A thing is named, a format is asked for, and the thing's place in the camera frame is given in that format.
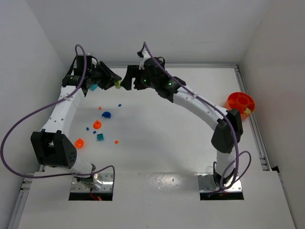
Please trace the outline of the teal square lego brick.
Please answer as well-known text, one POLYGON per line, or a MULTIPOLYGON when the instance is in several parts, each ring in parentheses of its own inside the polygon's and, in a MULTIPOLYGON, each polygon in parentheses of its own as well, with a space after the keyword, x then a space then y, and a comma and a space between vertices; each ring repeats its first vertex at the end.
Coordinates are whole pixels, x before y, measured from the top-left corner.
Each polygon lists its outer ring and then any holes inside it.
POLYGON ((97 134, 97 140, 98 141, 103 141, 104 140, 103 133, 97 134))

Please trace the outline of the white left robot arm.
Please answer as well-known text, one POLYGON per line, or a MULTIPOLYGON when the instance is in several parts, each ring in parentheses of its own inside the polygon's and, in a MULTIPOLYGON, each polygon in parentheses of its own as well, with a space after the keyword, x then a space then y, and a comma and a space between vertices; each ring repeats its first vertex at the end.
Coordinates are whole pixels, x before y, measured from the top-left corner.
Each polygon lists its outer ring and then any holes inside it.
POLYGON ((79 183, 99 189, 102 178, 95 173, 95 165, 82 160, 76 146, 69 140, 69 130, 76 110, 88 90, 97 85, 107 90, 121 77, 91 55, 76 55, 62 80, 59 103, 39 132, 31 134, 31 143, 40 165, 61 168, 73 173, 79 183))

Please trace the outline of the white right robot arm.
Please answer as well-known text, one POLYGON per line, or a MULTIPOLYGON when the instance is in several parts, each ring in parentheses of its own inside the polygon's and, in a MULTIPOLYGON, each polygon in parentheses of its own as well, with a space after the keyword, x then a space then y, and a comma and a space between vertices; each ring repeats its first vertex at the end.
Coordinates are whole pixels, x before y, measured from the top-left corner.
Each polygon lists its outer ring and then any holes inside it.
POLYGON ((209 125, 213 130, 211 143, 217 151, 213 167, 214 182, 220 189, 237 178, 236 153, 243 134, 242 120, 237 109, 228 110, 196 95, 180 78, 165 73, 163 57, 143 58, 140 65, 129 65, 121 82, 126 90, 154 89, 157 94, 182 106, 209 125))

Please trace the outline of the lime green curved lego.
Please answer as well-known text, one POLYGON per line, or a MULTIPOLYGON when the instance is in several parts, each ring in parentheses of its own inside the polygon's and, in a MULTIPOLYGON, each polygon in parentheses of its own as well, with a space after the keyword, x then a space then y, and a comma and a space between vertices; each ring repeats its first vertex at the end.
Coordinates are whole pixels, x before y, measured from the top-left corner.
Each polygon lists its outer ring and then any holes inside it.
POLYGON ((121 81, 115 81, 114 86, 115 86, 116 89, 120 89, 121 88, 121 81))

